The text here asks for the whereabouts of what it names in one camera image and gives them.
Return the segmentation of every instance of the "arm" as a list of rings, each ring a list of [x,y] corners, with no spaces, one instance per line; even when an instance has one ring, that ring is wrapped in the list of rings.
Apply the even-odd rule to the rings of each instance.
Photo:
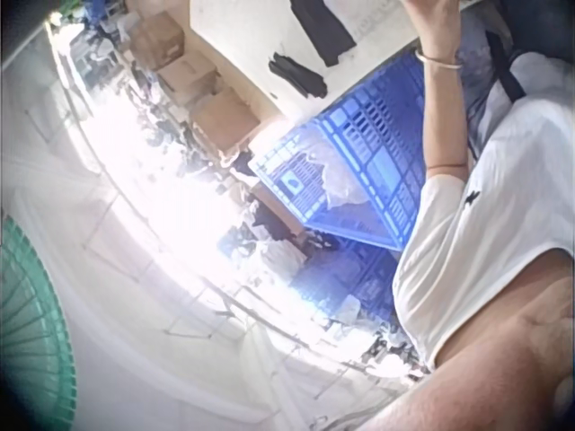
[[[461,42],[458,0],[404,0],[424,56],[455,64]],[[423,153],[428,179],[438,174],[467,181],[467,119],[456,70],[425,64]]]

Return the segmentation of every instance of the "green circular grille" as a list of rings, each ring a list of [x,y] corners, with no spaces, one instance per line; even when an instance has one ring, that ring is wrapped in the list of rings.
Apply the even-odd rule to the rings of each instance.
[[[3,222],[0,254],[3,374],[42,429],[66,431],[75,414],[75,367],[56,292],[10,217]]]

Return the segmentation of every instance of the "small logo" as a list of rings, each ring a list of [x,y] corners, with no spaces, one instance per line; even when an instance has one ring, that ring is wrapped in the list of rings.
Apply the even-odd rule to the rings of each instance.
[[[469,204],[469,206],[473,205],[473,202],[475,202],[475,200],[479,197],[479,195],[481,195],[482,193],[480,191],[472,191],[471,194],[465,198],[465,205]]]

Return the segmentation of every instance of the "bracelet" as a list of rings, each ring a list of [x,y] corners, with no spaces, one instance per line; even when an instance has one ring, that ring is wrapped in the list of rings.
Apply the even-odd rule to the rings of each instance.
[[[415,51],[415,57],[417,57],[418,60],[423,64],[439,66],[443,67],[444,69],[459,70],[464,66],[464,65],[450,65],[449,63],[443,63],[441,61],[434,60],[433,58],[425,57],[418,49],[416,49]]]

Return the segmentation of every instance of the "blue plastic crate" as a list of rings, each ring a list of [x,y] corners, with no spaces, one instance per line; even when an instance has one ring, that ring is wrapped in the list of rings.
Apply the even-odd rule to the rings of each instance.
[[[377,70],[251,167],[305,226],[400,251],[425,180],[422,127],[422,68],[409,54]],[[310,131],[335,146],[369,202],[328,210],[323,167],[301,151]]]
[[[339,250],[317,252],[291,287],[328,316],[354,295],[365,310],[388,319],[394,309],[390,293],[396,269],[397,261],[388,250],[341,239]]]

